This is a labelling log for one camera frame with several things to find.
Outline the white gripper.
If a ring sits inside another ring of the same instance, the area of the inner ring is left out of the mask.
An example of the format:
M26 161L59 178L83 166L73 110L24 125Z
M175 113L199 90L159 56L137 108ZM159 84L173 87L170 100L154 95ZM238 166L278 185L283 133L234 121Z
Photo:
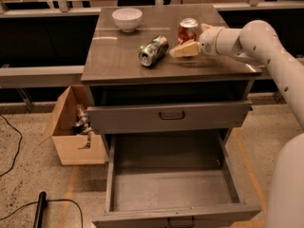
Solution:
M189 40L169 51L174 58L197 56L202 51L204 54L219 55L218 38L224 27L213 27L202 23L200 25L202 34L199 42Z

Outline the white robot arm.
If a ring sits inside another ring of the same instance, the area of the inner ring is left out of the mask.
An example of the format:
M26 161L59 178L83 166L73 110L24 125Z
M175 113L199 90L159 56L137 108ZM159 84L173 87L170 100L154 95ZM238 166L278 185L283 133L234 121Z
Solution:
M304 128L304 66L282 46L274 28L255 20L243 28L202 26L197 41L170 50L173 57L227 55L265 66L301 127ZM273 171L265 228L304 228L304 134L280 150Z

